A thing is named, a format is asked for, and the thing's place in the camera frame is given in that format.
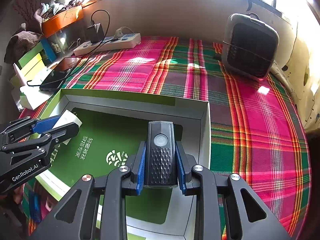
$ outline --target orange container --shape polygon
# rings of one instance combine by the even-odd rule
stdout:
[[[55,34],[58,30],[63,29],[71,23],[83,18],[82,6],[76,6],[68,9],[56,16],[53,16],[42,24],[42,32],[46,38]]]

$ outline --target green and white box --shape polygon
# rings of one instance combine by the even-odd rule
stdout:
[[[36,179],[60,200],[84,174],[108,174],[137,153],[147,139],[149,121],[174,123],[175,140],[187,154],[209,168],[209,103],[135,92],[61,89],[48,104],[41,119],[69,110],[82,121],[79,133],[68,145],[52,153],[52,167]],[[97,227],[103,200],[100,199]],[[128,239],[191,240],[195,224],[195,196],[185,197],[174,189],[144,188],[140,196],[126,197]]]

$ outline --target white power strip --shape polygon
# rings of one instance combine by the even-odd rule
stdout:
[[[113,39],[113,37],[106,37],[102,43],[109,41],[111,39]],[[96,51],[98,52],[98,51],[113,50],[113,49],[130,49],[130,48],[134,48],[137,44],[140,44],[140,43],[141,43],[140,33],[126,34],[117,41],[111,41],[111,42],[107,42],[106,44],[103,44]],[[87,54],[93,49],[95,49],[99,44],[100,44],[99,42],[92,44],[90,41],[87,41],[82,43],[79,47],[75,48],[73,52],[76,56]]]

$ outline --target striped tablecloth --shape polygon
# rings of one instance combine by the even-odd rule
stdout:
[[[227,71],[214,59],[221,48],[201,40],[143,37],[133,49],[100,52],[63,87],[209,101],[210,169],[239,173],[295,239],[311,188],[308,145],[297,111],[271,74],[258,83]],[[37,117],[47,104],[23,115]]]

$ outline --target silver screw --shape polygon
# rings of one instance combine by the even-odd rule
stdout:
[[[240,179],[240,175],[239,175],[239,174],[236,174],[236,173],[232,173],[232,174],[230,175],[230,177],[231,177],[231,179],[233,179],[233,180],[239,180],[239,179]]]
[[[195,165],[195,166],[193,166],[193,169],[195,171],[203,171],[203,167],[201,165]]]
[[[86,175],[83,175],[83,176],[82,176],[82,180],[83,180],[83,181],[89,181],[89,180],[91,180],[91,178],[92,178],[92,177],[91,177],[90,174],[86,174]]]
[[[119,171],[121,171],[121,172],[126,172],[126,171],[128,171],[129,170],[129,167],[128,166],[120,166],[119,167]]]

